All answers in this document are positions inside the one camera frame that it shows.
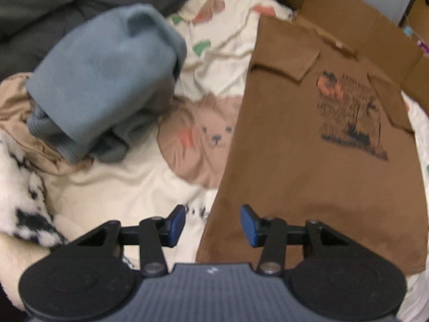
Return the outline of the brown printed t-shirt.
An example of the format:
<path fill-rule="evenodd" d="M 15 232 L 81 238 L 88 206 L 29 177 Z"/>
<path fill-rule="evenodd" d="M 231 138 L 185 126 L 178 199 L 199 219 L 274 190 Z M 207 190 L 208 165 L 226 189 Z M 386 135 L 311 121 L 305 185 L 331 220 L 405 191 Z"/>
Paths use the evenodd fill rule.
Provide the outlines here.
<path fill-rule="evenodd" d="M 316 32 L 261 17 L 197 262 L 257 263 L 243 204 L 293 225 L 322 221 L 407 275 L 423 271 L 425 186 L 400 89 Z"/>

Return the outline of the cream bear print blanket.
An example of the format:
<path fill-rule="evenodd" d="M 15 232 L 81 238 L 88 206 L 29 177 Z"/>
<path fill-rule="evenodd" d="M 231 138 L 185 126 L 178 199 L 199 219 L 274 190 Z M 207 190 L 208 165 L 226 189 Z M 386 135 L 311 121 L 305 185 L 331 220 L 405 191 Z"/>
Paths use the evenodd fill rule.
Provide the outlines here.
<path fill-rule="evenodd" d="M 241 96 L 262 14 L 291 20 L 293 13 L 275 0 L 189 0 L 169 22 L 182 34 L 188 56 L 176 94 L 199 101 Z M 133 225 L 185 204 L 186 226 L 178 245 L 166 252 L 169 264 L 191 262 L 217 191 L 190 184 L 174 174 L 161 155 L 156 126 L 115 164 L 95 162 L 71 174 L 42 174 L 47 208 L 56 228 L 75 239 L 109 219 Z"/>

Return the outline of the black white fuzzy blanket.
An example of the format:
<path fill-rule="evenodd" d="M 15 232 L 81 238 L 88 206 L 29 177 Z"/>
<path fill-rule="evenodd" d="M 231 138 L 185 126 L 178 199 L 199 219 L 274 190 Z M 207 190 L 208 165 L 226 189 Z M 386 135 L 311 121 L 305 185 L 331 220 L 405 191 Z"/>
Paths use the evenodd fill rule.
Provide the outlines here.
<path fill-rule="evenodd" d="M 68 242 L 45 205 L 44 183 L 23 149 L 1 131 L 1 232 L 44 248 Z"/>

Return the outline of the grey crumpled garment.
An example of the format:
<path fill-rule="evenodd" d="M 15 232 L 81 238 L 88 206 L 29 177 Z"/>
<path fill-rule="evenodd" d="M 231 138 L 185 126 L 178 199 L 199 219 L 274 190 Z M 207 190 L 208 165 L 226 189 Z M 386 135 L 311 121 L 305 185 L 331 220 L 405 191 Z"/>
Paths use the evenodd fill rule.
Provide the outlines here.
<path fill-rule="evenodd" d="M 65 35 L 28 80 L 29 131 L 72 164 L 121 161 L 168 109 L 186 55 L 149 4 L 104 12 Z"/>

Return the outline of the beige crumpled garment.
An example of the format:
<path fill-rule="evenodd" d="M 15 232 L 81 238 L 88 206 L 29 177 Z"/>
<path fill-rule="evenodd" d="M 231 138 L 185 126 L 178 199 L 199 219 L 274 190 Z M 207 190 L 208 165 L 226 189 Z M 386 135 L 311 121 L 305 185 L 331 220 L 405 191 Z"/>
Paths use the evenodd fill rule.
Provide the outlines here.
<path fill-rule="evenodd" d="M 30 73 L 19 73 L 1 82 L 1 129 L 12 136 L 37 169 L 47 174 L 65 175 L 90 168 L 92 159 L 71 164 L 57 150 L 29 132 L 27 120 L 35 106 L 25 88 L 30 77 Z"/>

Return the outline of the brown cardboard sheet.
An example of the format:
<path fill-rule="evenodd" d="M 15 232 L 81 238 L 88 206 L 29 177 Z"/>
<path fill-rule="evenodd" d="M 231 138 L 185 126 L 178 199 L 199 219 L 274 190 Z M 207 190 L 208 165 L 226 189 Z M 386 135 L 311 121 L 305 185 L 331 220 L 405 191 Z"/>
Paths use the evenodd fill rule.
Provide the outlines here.
<path fill-rule="evenodd" d="M 365 57 L 428 111 L 428 56 L 396 24 L 362 0 L 286 0 L 295 21 Z"/>

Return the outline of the blue cap detergent bottle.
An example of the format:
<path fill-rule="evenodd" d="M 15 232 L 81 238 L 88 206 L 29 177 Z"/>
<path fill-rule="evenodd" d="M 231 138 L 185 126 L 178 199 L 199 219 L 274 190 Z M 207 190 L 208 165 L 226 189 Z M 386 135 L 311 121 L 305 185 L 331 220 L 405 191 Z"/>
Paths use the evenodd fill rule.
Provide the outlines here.
<path fill-rule="evenodd" d="M 410 25 L 405 25 L 403 28 L 402 28 L 402 30 L 403 30 L 403 32 L 408 36 L 408 37 L 413 37 L 413 35 L 414 35 L 414 30 L 413 30 L 413 28 L 410 26 Z"/>

